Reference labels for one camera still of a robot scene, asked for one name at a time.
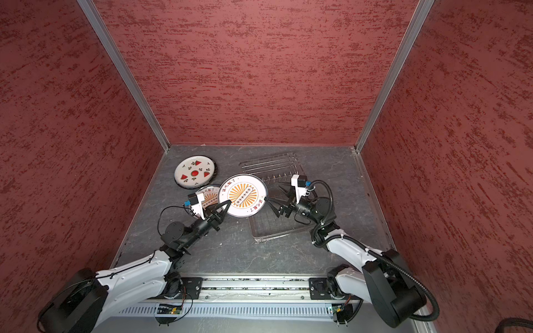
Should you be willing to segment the orange sunburst white plate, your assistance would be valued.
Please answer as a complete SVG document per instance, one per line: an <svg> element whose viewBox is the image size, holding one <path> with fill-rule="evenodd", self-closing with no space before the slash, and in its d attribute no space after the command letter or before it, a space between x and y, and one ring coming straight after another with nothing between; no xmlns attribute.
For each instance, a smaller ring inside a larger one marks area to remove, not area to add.
<svg viewBox="0 0 533 333"><path fill-rule="evenodd" d="M219 185L207 185L195 191L195 194L203 194L204 196L204 200L202 201L203 209L218 204L219 189Z"/></svg>

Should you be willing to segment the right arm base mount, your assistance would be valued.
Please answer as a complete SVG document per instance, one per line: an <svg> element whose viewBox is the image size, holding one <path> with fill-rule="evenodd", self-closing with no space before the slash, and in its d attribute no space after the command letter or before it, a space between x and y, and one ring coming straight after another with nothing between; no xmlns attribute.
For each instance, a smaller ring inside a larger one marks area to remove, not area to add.
<svg viewBox="0 0 533 333"><path fill-rule="evenodd" d="M312 300L345 301L350 296L352 300L371 301L363 274L346 264L329 271L326 277L308 281Z"/></svg>

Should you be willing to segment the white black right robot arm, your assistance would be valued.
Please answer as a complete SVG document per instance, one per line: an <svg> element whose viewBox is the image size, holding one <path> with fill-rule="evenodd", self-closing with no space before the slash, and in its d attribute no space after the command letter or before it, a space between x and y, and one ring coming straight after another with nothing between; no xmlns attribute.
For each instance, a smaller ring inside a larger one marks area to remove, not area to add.
<svg viewBox="0 0 533 333"><path fill-rule="evenodd" d="M408 269L395 250L380 251L349 236L336 223L333 193L311 200L298 187L285 191L286 201L267 197L276 216L301 216L312 225L312 243L346 261L330 272L330 294L355 296L373 305L378 316L390 327L402 322L432 321L417 312L432 299L428 289Z"/></svg>

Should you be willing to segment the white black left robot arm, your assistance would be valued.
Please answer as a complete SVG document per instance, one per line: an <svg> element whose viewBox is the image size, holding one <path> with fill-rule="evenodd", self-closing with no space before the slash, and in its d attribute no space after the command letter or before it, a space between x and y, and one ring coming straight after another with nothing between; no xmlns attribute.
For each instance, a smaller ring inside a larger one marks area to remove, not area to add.
<svg viewBox="0 0 533 333"><path fill-rule="evenodd" d="M191 226L167 226L163 245L145 258L114 269L76 272L40 310L39 332L91 332L106 319L157 296L178 296L183 288L178 271L189 249L209 231L220 229L231 202L208 207L208 216Z"/></svg>

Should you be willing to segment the red patterned white plate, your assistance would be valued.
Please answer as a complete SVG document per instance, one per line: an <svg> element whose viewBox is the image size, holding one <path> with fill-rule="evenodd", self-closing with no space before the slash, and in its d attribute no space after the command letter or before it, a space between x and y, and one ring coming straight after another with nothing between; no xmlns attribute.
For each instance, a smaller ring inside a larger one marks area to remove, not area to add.
<svg viewBox="0 0 533 333"><path fill-rule="evenodd" d="M230 201L227 213L236 218L256 215L266 204L265 183L251 174L237 174L225 180L219 188L218 201Z"/></svg>

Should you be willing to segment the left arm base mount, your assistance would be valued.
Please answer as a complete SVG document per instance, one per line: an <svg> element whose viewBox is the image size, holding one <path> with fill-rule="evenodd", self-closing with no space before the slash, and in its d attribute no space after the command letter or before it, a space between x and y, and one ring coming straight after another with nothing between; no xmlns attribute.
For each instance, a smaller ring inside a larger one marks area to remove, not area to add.
<svg viewBox="0 0 533 333"><path fill-rule="evenodd" d="M165 288L161 296L166 299L191 298L197 300L202 290L202 277L182 276L179 272L165 275Z"/></svg>

